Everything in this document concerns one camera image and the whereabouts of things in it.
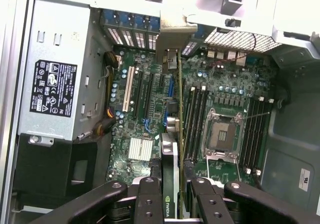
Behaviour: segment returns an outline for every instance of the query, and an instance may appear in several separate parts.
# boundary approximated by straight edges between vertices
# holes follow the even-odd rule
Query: barcode sticker
[[[310,171],[301,168],[300,180],[299,180],[299,188],[308,191],[308,185],[310,180]]]

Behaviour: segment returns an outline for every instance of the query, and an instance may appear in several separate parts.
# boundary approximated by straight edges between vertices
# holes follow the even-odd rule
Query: heatsink
[[[128,159],[148,162],[152,155],[153,146],[153,140],[132,137],[130,139]]]

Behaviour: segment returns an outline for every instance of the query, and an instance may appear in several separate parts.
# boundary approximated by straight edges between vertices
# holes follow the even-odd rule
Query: screw
[[[240,185],[238,183],[231,183],[231,187],[238,189],[240,188]]]
[[[31,137],[31,140],[34,141],[35,143],[37,143],[37,142],[39,141],[39,137],[36,136],[36,135],[33,135],[33,136]]]
[[[203,178],[197,178],[196,182],[202,184],[202,183],[205,183],[205,180]]]
[[[121,184],[118,182],[112,185],[112,188],[120,188],[120,187],[121,187]]]

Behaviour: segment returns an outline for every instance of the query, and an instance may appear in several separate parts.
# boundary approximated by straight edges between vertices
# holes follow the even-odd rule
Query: warning label
[[[39,60],[35,63],[30,112],[70,117],[77,66]]]

